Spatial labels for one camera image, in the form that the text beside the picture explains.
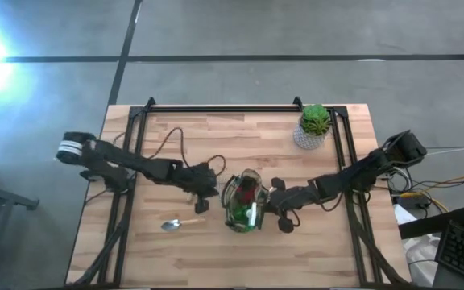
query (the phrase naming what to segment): gray floor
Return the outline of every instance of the gray floor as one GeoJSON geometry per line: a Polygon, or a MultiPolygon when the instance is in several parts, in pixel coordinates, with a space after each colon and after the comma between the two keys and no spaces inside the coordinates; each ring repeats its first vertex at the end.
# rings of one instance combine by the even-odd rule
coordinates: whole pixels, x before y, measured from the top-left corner
{"type": "MultiPolygon", "coordinates": [[[[7,56],[118,56],[132,6],[0,1],[0,42],[7,56]]],[[[262,53],[464,53],[464,0],[145,0],[130,50],[262,53]]],[[[41,200],[35,212],[14,211],[0,288],[62,285],[87,184],[80,168],[53,156],[64,131],[100,132],[116,67],[0,65],[0,188],[41,200]]],[[[379,142],[411,129],[426,147],[464,146],[464,61],[128,64],[117,103],[150,96],[164,104],[366,102],[379,142]]],[[[464,175],[464,151],[430,156],[411,173],[464,175]]],[[[464,186],[432,194],[464,206],[464,186]]]]}

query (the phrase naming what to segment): white plant pot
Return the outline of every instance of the white plant pot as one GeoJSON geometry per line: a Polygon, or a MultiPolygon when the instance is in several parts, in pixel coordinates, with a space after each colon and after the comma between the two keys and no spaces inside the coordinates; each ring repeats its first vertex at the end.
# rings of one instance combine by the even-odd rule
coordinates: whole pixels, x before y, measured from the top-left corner
{"type": "Polygon", "coordinates": [[[327,133],[315,136],[311,134],[307,134],[304,132],[304,129],[300,126],[300,124],[296,125],[295,130],[293,131],[293,138],[295,139],[296,145],[307,149],[312,150],[320,147],[325,142],[325,138],[327,138],[327,133]]]}

